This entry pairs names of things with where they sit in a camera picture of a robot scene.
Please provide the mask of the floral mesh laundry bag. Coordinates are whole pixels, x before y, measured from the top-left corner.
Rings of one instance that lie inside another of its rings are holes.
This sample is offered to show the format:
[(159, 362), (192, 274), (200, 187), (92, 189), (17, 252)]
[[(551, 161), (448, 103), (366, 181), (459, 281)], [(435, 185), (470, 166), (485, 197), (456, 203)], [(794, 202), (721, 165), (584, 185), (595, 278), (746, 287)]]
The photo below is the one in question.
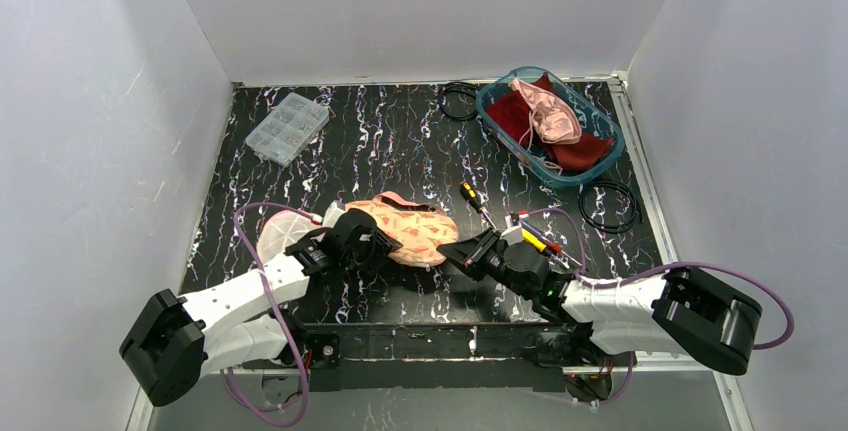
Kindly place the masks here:
[(445, 262), (442, 245), (459, 241), (456, 222), (441, 208), (409, 201), (391, 191), (368, 200), (351, 201), (344, 209), (358, 209), (371, 216), (378, 228), (399, 243), (389, 257), (403, 266), (434, 267)]

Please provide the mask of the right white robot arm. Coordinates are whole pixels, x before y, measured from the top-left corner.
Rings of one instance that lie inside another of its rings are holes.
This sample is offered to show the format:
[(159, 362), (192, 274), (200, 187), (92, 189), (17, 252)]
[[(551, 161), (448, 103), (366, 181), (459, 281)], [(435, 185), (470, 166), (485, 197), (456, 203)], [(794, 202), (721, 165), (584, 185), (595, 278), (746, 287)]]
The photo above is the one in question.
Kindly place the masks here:
[(579, 350), (679, 354), (727, 375), (748, 370), (762, 307), (700, 265), (632, 280), (561, 273), (519, 230), (488, 229), (437, 250), (469, 278), (491, 278), (545, 320), (569, 327)]

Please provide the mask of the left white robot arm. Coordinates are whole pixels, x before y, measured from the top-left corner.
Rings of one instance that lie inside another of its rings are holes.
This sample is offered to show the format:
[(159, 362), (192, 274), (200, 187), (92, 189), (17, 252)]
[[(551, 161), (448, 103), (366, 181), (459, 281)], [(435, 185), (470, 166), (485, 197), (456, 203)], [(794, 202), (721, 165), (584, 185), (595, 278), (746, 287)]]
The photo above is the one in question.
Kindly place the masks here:
[(201, 291), (152, 295), (119, 355), (155, 407), (169, 405), (204, 376), (257, 360), (303, 362), (295, 325), (281, 306), (307, 293), (312, 277), (368, 267), (401, 248), (359, 209), (319, 216), (283, 207), (282, 249), (249, 271)]

